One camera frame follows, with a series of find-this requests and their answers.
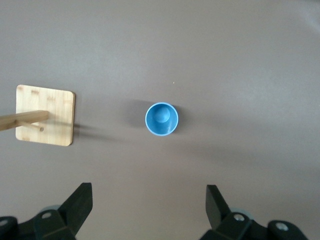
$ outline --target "wooden stick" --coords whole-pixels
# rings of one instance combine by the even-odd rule
[[[0,116],[0,131],[32,124],[49,118],[48,111],[29,111],[7,116]]]
[[[27,128],[30,128],[30,129],[37,129],[39,130],[40,132],[43,132],[45,129],[41,126],[37,126],[37,125],[33,125],[31,123],[27,123],[25,121],[16,121],[16,123],[20,126],[24,126],[24,127],[27,127]]]

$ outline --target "metal screw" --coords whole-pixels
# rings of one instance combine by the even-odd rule
[[[7,219],[0,221],[0,227],[6,225],[7,223],[8,223]]]
[[[51,217],[51,212],[46,212],[45,214],[42,215],[42,219],[47,219]]]
[[[233,217],[235,220],[240,221],[240,222],[245,220],[244,216],[242,216],[241,214],[238,214],[238,213],[235,214]]]
[[[289,230],[288,226],[285,225],[285,224],[282,223],[282,222],[277,222],[277,223],[275,224],[275,226],[276,226],[279,230],[282,230],[282,231],[288,231],[288,230]]]

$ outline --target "wooden peg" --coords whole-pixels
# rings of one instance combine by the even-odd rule
[[[37,128],[39,131],[41,131],[41,127],[32,125],[32,123],[41,122],[47,120],[48,118],[49,112],[42,110],[0,116],[0,131],[13,129],[20,126]]]

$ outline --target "gray table surface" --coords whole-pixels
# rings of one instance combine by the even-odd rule
[[[320,2],[0,1],[0,114],[19,84],[76,94],[74,141],[0,133],[0,216],[92,182],[79,240],[197,240],[207,184],[263,226],[320,226]],[[177,107],[175,133],[144,116]]]

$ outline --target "cup rim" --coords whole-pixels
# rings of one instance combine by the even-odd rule
[[[170,132],[167,132],[167,133],[164,133],[164,134],[159,134],[159,133],[156,133],[156,132],[152,131],[152,130],[149,128],[149,126],[148,126],[148,123],[147,123],[148,113],[149,113],[149,111],[150,111],[153,107],[155,107],[155,106],[157,106],[157,105],[167,105],[168,107],[170,107],[171,109],[173,109],[173,111],[174,111],[174,113],[175,113],[175,115],[176,115],[176,124],[175,124],[175,126],[172,128],[172,130],[171,130]],[[178,115],[178,112],[177,112],[176,108],[175,108],[173,105],[171,105],[170,103],[161,101],[161,102],[157,102],[157,103],[155,103],[155,104],[153,104],[153,105],[151,105],[151,106],[149,107],[149,109],[148,109],[148,110],[146,111],[146,113],[145,113],[144,121],[145,121],[146,128],[150,131],[150,133],[152,133],[152,134],[154,134],[154,135],[156,135],[156,136],[161,136],[161,137],[163,137],[163,136],[167,136],[167,135],[169,135],[169,134],[172,134],[172,132],[177,128],[178,123],[179,123],[179,115]]]

